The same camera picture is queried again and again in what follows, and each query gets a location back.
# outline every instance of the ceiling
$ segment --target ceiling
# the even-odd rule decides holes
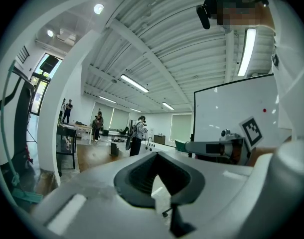
[[[245,28],[224,34],[215,21],[205,30],[195,7],[204,0],[124,0],[114,20],[109,20],[87,71],[84,92],[103,96],[124,108],[145,113],[194,110],[194,92],[240,80]],[[45,27],[65,27],[77,40],[96,29],[96,1],[76,6]],[[247,77],[267,74],[271,69],[273,32],[257,27],[256,43]],[[130,86],[120,78],[126,74],[147,89]]]

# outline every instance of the ceiling light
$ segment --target ceiling light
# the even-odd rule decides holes
[[[53,32],[51,30],[48,30],[47,31],[47,34],[50,36],[50,37],[53,37]]]
[[[165,107],[168,107],[170,110],[174,110],[174,108],[173,107],[171,107],[171,106],[169,106],[167,103],[162,103]]]
[[[107,100],[107,101],[109,101],[109,102],[112,102],[112,103],[117,103],[117,102],[114,102],[114,101],[112,101],[112,100],[110,100],[110,99],[107,99],[107,98],[104,98],[104,97],[101,97],[101,96],[99,96],[99,98],[102,98],[102,99],[104,99],[104,100]]]
[[[146,89],[145,87],[143,87],[139,83],[135,82],[134,80],[132,80],[131,78],[129,78],[125,74],[121,75],[121,78],[124,79],[125,81],[131,83],[133,86],[137,87],[138,89],[142,90],[143,92],[145,92],[145,93],[149,92],[148,89]]]
[[[136,110],[136,109],[132,109],[132,108],[130,108],[130,110],[132,110],[132,111],[136,111],[136,112],[138,112],[138,113],[141,113],[141,111],[138,111],[138,110]]]
[[[246,31],[246,40],[244,45],[244,53],[241,61],[241,66],[238,71],[238,76],[244,76],[246,74],[248,65],[251,60],[253,53],[254,43],[255,43],[256,29],[249,28]]]
[[[95,14],[100,14],[103,10],[104,6],[100,3],[96,4],[93,8]]]

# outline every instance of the glass door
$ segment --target glass door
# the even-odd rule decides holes
[[[47,87],[49,83],[40,80],[37,84],[37,90],[34,94],[34,99],[32,102],[32,107],[31,107],[31,113],[39,116],[40,114],[40,109],[41,109],[41,104],[43,100],[43,96],[46,93]]]

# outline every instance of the whiteboard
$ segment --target whiteboard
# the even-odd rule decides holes
[[[278,128],[277,95],[273,74],[194,92],[194,141],[219,141],[224,129],[244,137],[239,123],[253,116],[263,136],[257,147],[280,146],[292,132]]]

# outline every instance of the round ceiling light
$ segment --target round ceiling light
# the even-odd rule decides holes
[[[50,37],[53,37],[53,32],[51,30],[48,30],[47,31],[47,34],[50,36]]]
[[[103,8],[104,8],[104,6],[102,4],[98,3],[94,6],[93,10],[96,14],[100,14],[102,12]]]

